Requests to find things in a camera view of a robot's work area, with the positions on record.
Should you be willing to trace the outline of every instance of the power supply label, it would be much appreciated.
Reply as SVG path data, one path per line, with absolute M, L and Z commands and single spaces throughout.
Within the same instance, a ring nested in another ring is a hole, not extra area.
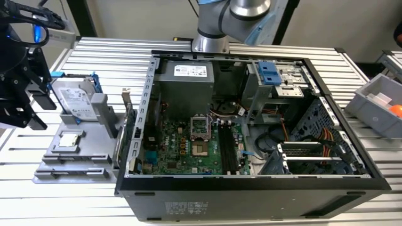
M 175 76 L 207 77 L 207 66 L 176 65 Z

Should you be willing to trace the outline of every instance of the robotic arm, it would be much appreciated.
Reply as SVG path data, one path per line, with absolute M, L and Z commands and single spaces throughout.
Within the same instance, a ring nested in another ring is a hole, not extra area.
M 27 17 L 21 11 L 43 19 Z M 41 27 L 47 34 L 43 41 L 23 42 L 11 26 L 16 23 Z M 49 39 L 48 28 L 64 29 L 60 16 L 49 9 L 0 0 L 0 128 L 47 129 L 31 107 L 28 94 L 43 109 L 56 109 L 48 89 L 52 79 L 40 48 Z
M 262 44 L 275 21 L 270 5 L 270 0 L 199 0 L 192 51 L 228 53 L 227 35 L 246 45 Z

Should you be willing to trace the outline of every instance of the motherboard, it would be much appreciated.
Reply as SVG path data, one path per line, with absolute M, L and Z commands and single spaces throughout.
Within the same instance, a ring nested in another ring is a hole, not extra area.
M 208 136 L 196 138 L 194 134 Z M 202 122 L 200 117 L 191 121 L 164 120 L 158 137 L 159 148 L 146 151 L 146 174 L 250 174 L 239 124 L 218 124 L 208 119 Z

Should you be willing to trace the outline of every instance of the orange object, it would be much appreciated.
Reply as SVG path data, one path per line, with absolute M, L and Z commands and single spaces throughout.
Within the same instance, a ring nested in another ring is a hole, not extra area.
M 393 107 L 390 107 L 389 109 L 395 115 L 398 115 L 399 117 L 402 117 L 402 105 L 394 105 Z

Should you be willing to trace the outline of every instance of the green circuit board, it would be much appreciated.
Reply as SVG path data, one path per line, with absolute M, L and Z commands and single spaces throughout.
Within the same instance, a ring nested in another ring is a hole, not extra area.
M 242 156 L 238 153 L 236 144 L 238 142 L 244 146 L 240 125 L 231 126 L 231 131 L 235 155 Z M 190 135 L 190 121 L 163 121 L 159 133 L 158 163 L 152 165 L 152 172 L 150 173 L 154 175 L 222 175 L 218 125 L 211 124 L 211 139 L 207 142 L 191 141 Z M 244 165 L 238 171 L 240 175 L 247 175 L 250 174 L 247 156 L 242 157 L 242 160 Z

